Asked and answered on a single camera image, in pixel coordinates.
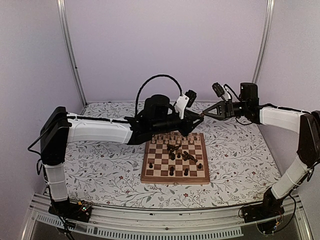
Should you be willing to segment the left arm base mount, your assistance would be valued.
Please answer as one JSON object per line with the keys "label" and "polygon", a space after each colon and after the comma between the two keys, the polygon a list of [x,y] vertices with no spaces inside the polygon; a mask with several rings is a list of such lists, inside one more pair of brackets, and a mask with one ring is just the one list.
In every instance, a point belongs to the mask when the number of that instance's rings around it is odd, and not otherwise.
{"label": "left arm base mount", "polygon": [[88,223],[92,214],[92,203],[84,200],[71,202],[68,198],[64,201],[51,201],[48,212],[61,218]]}

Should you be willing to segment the wooden chess board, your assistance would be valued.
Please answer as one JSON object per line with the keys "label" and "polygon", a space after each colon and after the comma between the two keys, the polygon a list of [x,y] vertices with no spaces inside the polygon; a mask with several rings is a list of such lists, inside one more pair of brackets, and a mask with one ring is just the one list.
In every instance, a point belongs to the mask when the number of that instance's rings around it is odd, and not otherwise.
{"label": "wooden chess board", "polygon": [[[207,185],[210,183],[210,171],[207,157],[205,138],[199,133],[201,140],[194,144],[181,144],[180,152],[186,151],[197,159],[184,161],[182,158],[169,159],[167,144],[152,144],[151,140],[145,144],[144,158],[141,167],[140,180],[143,184],[163,185]],[[174,175],[170,176],[170,167],[174,167]]]}

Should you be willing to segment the dark piece placed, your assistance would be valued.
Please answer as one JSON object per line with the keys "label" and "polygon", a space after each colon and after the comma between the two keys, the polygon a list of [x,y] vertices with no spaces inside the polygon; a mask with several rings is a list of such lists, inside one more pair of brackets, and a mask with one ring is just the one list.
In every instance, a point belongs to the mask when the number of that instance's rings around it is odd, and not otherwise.
{"label": "dark piece placed", "polygon": [[173,166],[171,166],[170,169],[169,169],[169,175],[173,176],[174,175],[174,171],[175,171],[175,168]]}

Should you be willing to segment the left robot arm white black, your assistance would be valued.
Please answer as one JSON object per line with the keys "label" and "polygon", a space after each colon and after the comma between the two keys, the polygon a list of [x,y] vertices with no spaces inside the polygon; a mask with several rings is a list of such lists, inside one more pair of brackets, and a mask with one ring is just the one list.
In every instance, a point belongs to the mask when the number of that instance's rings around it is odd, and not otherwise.
{"label": "left robot arm white black", "polygon": [[194,99],[185,94],[174,104],[167,96],[155,94],[147,98],[142,110],[134,110],[134,116],[114,119],[89,117],[68,113],[57,107],[40,131],[40,136],[27,148],[40,144],[38,155],[44,166],[50,196],[55,209],[63,216],[74,213],[69,202],[64,161],[68,143],[79,141],[112,142],[130,146],[150,141],[154,135],[178,131],[186,137],[204,118],[189,108]]}

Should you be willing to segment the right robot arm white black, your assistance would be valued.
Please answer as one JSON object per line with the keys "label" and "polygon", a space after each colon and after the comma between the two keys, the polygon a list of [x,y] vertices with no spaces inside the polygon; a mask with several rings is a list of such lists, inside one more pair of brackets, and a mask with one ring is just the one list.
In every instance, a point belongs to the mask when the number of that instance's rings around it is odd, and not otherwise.
{"label": "right robot arm white black", "polygon": [[[297,110],[320,110],[320,84],[258,83],[261,104]],[[209,156],[211,199],[218,205],[262,200],[293,163],[298,134],[275,126],[241,125],[236,120],[206,117],[204,133]]]}

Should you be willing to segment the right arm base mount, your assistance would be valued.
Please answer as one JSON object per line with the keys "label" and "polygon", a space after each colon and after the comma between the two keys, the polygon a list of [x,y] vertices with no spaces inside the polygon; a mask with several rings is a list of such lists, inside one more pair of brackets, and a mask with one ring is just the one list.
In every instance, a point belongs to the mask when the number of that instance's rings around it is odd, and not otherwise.
{"label": "right arm base mount", "polygon": [[263,195],[262,203],[242,206],[239,210],[239,216],[244,219],[245,223],[273,218],[273,220],[263,221],[257,224],[257,228],[262,234],[273,234],[280,223],[279,220],[276,220],[276,217],[280,217],[285,212],[283,201],[283,198],[277,199],[271,192],[271,189],[268,189]]}

